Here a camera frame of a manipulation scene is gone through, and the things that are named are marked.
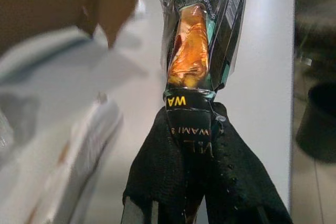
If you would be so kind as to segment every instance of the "black cup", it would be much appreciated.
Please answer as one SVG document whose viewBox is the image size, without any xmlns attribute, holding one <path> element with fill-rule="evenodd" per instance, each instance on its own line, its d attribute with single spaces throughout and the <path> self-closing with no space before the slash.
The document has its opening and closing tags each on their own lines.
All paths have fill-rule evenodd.
<svg viewBox="0 0 336 224">
<path fill-rule="evenodd" d="M 336 83 L 313 87 L 308 99 L 296 141 L 309 156 L 336 163 Z"/>
</svg>

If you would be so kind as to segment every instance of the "brown cardboard flap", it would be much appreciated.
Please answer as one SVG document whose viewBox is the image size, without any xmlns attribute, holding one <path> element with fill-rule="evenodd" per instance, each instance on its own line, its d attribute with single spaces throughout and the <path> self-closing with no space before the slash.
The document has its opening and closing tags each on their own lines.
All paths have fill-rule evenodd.
<svg viewBox="0 0 336 224">
<path fill-rule="evenodd" d="M 75 24 L 92 35 L 99 23 L 111 46 L 136 1 L 0 0 L 0 55 L 28 37 Z"/>
</svg>

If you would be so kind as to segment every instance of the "black glove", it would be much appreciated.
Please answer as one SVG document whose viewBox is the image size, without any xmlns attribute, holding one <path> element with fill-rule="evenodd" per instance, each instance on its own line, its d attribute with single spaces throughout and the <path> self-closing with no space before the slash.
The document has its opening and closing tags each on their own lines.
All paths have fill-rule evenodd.
<svg viewBox="0 0 336 224">
<path fill-rule="evenodd" d="M 158 202 L 159 224 L 193 223 L 204 195 L 209 224 L 292 223 L 264 166 L 230 124 L 225 107 L 212 107 L 223 116 L 216 121 L 212 156 L 189 152 L 172 137 L 165 108 L 158 112 L 131 166 L 124 201 L 130 197 L 145 215 L 151 203 Z"/>
</svg>

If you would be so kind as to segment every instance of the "white table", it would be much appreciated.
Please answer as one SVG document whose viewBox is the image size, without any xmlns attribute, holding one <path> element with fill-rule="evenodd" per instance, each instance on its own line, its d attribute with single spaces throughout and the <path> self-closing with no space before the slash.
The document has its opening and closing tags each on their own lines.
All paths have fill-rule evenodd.
<svg viewBox="0 0 336 224">
<path fill-rule="evenodd" d="M 21 224 L 27 218 L 72 122 L 99 91 L 115 98 L 123 125 L 99 174 L 85 223 L 120 221 L 131 162 L 164 105 L 161 6 L 158 0 L 144 1 L 147 16 L 129 21 L 112 50 L 85 41 L 0 86 L 0 102 L 5 92 L 16 98 L 11 102 L 13 114 L 18 125 L 30 129 L 23 134 L 16 159 L 0 171 L 1 223 Z M 73 30 L 58 37 L 71 37 L 70 33 L 79 37 Z M 45 46 L 45 40 L 30 49 Z M 226 105 L 236 130 L 264 163 L 287 207 L 292 41 L 293 0 L 247 0 L 236 70 L 216 98 Z M 29 174 L 34 177 L 26 180 Z M 198 223 L 205 219 L 202 208 Z"/>
</svg>

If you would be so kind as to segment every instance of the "barcode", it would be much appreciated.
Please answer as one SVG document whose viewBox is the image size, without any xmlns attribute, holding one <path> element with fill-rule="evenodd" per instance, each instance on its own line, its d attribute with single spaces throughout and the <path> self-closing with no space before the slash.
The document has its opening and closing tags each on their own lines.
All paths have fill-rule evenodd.
<svg viewBox="0 0 336 224">
<path fill-rule="evenodd" d="M 231 29 L 232 29 L 233 22 L 235 21 L 239 1 L 240 0 L 229 0 L 229 3 L 227 4 L 225 16 L 227 18 L 227 21 Z"/>
</svg>

